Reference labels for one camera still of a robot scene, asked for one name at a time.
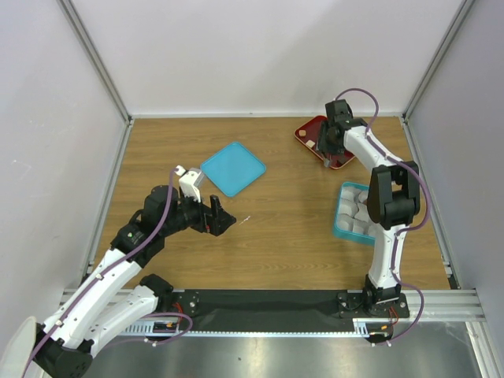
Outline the blue box lid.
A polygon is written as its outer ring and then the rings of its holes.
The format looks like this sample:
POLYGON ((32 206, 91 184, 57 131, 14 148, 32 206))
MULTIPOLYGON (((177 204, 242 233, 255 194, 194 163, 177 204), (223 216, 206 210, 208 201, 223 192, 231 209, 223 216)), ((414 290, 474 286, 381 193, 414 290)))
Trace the blue box lid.
POLYGON ((242 143, 233 142, 200 165, 206 177, 233 198, 266 172, 265 164, 242 143))

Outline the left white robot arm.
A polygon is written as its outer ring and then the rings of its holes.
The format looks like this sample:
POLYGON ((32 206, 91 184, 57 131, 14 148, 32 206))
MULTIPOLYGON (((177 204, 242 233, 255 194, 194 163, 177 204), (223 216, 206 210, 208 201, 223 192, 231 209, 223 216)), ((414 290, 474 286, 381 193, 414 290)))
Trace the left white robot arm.
POLYGON ((167 237, 188 228, 219 236, 236 222, 216 195, 209 199, 205 205, 171 186, 153 188, 98 267, 54 315, 37 325, 31 360, 52 377, 81 377, 97 354, 137 320, 171 317, 172 328, 189 321, 174 305, 172 285, 155 274, 143 277, 114 306, 109 301, 164 249, 167 237))

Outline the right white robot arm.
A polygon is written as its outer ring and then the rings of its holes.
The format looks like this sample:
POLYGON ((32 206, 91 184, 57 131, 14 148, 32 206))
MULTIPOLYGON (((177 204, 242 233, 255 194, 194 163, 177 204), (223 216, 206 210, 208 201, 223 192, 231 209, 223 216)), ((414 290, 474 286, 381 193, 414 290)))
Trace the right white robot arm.
POLYGON ((376 226, 373 260, 362 294, 364 311, 379 317, 399 300, 400 262, 407 228, 420 212, 418 166, 390 152, 346 100, 325 104, 317 149, 324 155, 352 153, 369 171, 367 210, 376 226))

